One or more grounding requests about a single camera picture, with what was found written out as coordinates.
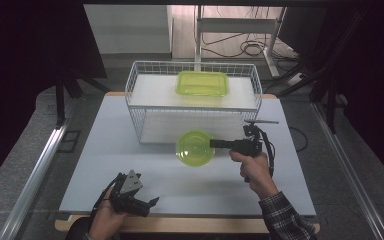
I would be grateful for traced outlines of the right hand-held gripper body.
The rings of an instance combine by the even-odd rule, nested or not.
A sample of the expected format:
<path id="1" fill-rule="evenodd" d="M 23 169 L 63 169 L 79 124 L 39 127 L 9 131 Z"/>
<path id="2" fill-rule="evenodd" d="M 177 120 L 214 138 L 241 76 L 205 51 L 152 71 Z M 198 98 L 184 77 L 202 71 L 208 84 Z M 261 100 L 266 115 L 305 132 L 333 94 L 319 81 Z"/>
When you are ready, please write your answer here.
<path id="1" fill-rule="evenodd" d="M 275 148 L 267 133 L 257 126 L 258 123 L 268 123 L 268 120 L 246 120 L 243 126 L 245 138 L 234 140 L 231 149 L 245 156 L 256 157 L 263 151 L 262 145 L 265 145 L 268 157 L 274 158 Z"/>

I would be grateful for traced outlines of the dark curtain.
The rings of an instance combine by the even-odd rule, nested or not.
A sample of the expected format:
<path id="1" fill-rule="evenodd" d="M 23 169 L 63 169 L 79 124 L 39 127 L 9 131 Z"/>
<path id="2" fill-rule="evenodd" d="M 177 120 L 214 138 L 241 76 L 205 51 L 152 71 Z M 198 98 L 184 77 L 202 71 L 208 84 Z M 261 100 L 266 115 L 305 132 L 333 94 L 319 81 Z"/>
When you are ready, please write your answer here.
<path id="1" fill-rule="evenodd" d="M 85 0 L 0 0 L 0 166 L 36 97 L 71 76 L 104 78 Z"/>
<path id="2" fill-rule="evenodd" d="M 384 0 L 370 0 L 342 58 L 342 87 L 353 127 L 384 165 Z"/>

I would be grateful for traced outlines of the white metal desk frame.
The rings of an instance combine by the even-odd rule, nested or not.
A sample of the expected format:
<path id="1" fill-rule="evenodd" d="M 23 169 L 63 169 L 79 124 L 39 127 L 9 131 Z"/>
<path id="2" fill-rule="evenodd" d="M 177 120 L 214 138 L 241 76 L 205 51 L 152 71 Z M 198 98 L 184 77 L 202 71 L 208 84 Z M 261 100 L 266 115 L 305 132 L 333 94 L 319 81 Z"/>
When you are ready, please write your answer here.
<path id="1" fill-rule="evenodd" d="M 261 47 L 264 59 L 267 63 L 271 76 L 280 76 L 278 68 L 273 60 L 274 45 L 286 12 L 286 7 L 281 7 L 275 18 L 223 18 L 205 17 L 204 6 L 197 5 L 195 16 L 195 53 L 194 61 L 202 59 L 202 34 L 203 33 L 234 33 L 234 34 L 268 34 L 269 41 Z"/>

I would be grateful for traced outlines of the black metal stand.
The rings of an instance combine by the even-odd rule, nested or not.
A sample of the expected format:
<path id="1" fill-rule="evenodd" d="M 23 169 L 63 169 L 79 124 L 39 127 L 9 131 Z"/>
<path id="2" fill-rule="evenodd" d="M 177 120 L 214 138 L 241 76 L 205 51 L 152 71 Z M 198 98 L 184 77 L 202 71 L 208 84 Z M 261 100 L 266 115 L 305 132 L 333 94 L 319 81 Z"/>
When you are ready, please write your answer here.
<path id="1" fill-rule="evenodd" d="M 309 100 L 311 102 L 320 102 L 324 96 L 327 96 L 325 122 L 332 134 L 336 133 L 335 108 L 337 80 L 334 77 L 334 70 L 337 68 L 340 57 L 344 54 L 348 42 L 351 40 L 366 13 L 367 8 L 364 6 L 349 7 L 349 14 L 344 17 L 341 27 L 334 32 L 328 41 L 328 46 L 326 47 L 328 56 L 322 61 L 321 67 L 317 71 L 310 73 L 300 82 L 275 93 L 277 97 L 285 97 L 310 83 L 315 83 L 309 93 Z"/>
<path id="2" fill-rule="evenodd" d="M 64 70 L 60 70 L 55 76 L 57 129 L 60 129 L 66 122 L 65 93 L 68 93 L 71 98 L 80 98 L 82 96 L 81 87 L 77 82 L 78 79 L 83 80 L 84 82 L 102 91 L 103 93 L 110 92 L 110 89 L 107 86 L 99 83 L 94 78 L 87 76 L 80 70 L 72 68 L 65 68 Z"/>

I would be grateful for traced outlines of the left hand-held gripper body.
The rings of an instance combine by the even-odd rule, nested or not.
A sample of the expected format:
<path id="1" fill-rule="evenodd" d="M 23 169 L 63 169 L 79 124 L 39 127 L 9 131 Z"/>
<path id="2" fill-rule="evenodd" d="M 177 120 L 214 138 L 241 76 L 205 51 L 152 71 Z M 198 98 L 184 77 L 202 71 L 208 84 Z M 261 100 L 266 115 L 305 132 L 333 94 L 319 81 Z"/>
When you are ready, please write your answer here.
<path id="1" fill-rule="evenodd" d="M 143 187 L 140 182 L 140 175 L 130 170 L 124 183 L 118 182 L 117 177 L 111 185 L 112 191 L 109 201 L 117 212 L 124 212 L 136 216 L 146 217 L 150 213 L 148 202 L 135 198 L 136 193 Z"/>

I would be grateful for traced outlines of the white cabinet panel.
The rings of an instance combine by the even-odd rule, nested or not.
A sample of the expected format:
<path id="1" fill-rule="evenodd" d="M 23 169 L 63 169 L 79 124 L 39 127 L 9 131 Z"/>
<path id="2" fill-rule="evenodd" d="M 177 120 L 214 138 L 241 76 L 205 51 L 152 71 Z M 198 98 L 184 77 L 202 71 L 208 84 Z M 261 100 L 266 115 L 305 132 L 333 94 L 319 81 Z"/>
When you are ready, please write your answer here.
<path id="1" fill-rule="evenodd" d="M 85 4 L 101 54 L 172 52 L 170 5 Z"/>

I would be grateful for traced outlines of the person's left hand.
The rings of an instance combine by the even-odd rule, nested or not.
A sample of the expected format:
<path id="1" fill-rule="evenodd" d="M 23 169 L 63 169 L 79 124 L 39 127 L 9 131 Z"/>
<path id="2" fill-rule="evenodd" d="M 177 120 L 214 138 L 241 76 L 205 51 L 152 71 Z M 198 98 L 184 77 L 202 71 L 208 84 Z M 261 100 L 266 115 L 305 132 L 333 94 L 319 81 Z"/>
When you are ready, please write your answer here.
<path id="1" fill-rule="evenodd" d="M 117 213 L 108 200 L 112 189 L 106 191 L 92 221 L 88 235 L 92 240 L 110 240 L 117 234 L 127 218 L 124 212 Z"/>

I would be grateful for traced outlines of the round green-lidded clear container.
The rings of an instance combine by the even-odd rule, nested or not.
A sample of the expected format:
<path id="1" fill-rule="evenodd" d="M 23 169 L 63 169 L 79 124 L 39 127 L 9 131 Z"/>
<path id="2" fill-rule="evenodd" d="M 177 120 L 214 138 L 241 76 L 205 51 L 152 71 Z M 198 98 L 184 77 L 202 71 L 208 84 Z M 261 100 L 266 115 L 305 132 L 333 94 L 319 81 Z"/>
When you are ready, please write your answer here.
<path id="1" fill-rule="evenodd" d="M 213 136 L 203 130 L 183 133 L 176 142 L 176 156 L 185 165 L 200 167 L 207 164 L 215 150 L 210 146 Z"/>

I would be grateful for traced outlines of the aluminium rail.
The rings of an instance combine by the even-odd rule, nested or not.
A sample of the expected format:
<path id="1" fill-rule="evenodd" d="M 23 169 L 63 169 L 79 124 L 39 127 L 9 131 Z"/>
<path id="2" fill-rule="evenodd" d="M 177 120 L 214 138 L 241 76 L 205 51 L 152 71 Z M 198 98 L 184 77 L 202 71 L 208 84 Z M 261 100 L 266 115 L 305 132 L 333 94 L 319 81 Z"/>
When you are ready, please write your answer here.
<path id="1" fill-rule="evenodd" d="M 43 148 L 29 178 L 27 179 L 17 201 L 14 204 L 4 226 L 0 231 L 0 240 L 14 240 L 19 229 L 24 222 L 25 217 L 35 199 L 36 194 L 45 178 L 52 159 L 57 152 L 60 142 L 67 131 L 67 126 L 70 123 L 70 116 L 76 103 L 70 100 L 64 107 L 63 113 L 65 119 L 62 124 L 55 127 L 48 138 L 45 147 Z"/>
<path id="2" fill-rule="evenodd" d="M 384 221 L 382 220 L 375 204 L 366 192 L 337 135 L 329 128 L 326 114 L 323 111 L 323 106 L 319 103 L 311 103 L 310 106 L 336 156 L 336 159 L 338 160 L 340 167 L 342 168 L 344 176 L 350 185 L 350 188 L 374 237 L 376 240 L 384 240 Z"/>

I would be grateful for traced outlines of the rectangular green-lidded clear container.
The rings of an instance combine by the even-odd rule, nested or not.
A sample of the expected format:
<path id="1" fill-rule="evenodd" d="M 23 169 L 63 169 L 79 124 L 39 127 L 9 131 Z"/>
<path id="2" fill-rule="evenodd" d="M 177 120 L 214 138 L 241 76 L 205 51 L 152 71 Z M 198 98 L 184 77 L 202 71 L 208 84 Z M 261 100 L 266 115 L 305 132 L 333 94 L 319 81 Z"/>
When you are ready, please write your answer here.
<path id="1" fill-rule="evenodd" d="M 182 71 L 175 91 L 182 96 L 224 97 L 229 93 L 229 78 L 222 72 Z"/>

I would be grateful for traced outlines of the white wire shelf rack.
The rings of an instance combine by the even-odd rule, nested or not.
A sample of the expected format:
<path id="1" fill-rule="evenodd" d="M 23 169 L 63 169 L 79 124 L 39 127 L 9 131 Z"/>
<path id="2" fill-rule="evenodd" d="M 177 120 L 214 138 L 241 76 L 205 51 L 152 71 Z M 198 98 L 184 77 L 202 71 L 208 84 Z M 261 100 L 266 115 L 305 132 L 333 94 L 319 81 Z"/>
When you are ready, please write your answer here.
<path id="1" fill-rule="evenodd" d="M 222 72 L 229 78 L 229 93 L 224 97 L 179 95 L 175 89 L 182 71 Z M 257 117 L 262 87 L 253 64 L 136 61 L 125 98 L 141 143 L 174 143 L 190 130 L 234 140 L 244 136 L 246 120 Z"/>

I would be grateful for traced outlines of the person's right hand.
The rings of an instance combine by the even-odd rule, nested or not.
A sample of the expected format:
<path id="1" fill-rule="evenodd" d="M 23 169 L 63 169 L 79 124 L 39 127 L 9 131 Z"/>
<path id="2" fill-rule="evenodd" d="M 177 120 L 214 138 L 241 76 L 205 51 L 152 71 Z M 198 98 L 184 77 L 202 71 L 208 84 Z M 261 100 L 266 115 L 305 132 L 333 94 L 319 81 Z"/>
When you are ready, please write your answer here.
<path id="1" fill-rule="evenodd" d="M 250 189 L 257 194 L 260 200 L 279 193 L 269 173 L 266 153 L 261 152 L 258 156 L 251 157 L 230 150 L 229 155 L 234 162 L 241 164 L 240 176 L 249 180 Z"/>

